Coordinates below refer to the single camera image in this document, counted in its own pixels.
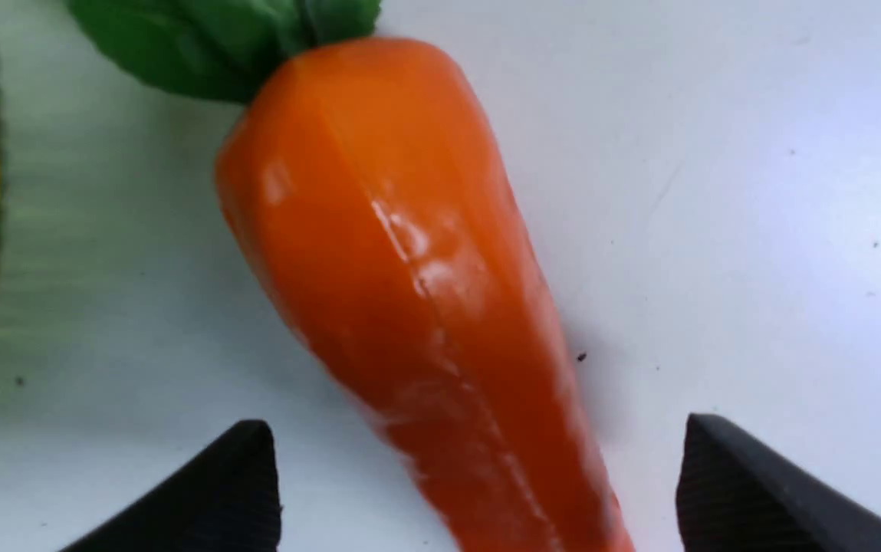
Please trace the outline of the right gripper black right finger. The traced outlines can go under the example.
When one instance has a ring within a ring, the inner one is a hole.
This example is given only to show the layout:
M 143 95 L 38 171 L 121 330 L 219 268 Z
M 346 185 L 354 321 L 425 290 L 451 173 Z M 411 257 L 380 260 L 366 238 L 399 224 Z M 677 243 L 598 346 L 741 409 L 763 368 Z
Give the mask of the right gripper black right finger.
M 713 413 L 688 417 L 675 506 L 686 551 L 881 551 L 881 517 Z

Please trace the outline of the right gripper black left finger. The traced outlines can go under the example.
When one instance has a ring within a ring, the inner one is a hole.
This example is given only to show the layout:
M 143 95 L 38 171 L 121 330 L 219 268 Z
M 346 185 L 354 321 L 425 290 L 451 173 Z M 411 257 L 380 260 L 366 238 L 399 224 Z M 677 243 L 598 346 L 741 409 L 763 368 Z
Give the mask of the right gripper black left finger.
M 276 551 L 282 503 L 271 427 L 233 424 L 67 551 Z

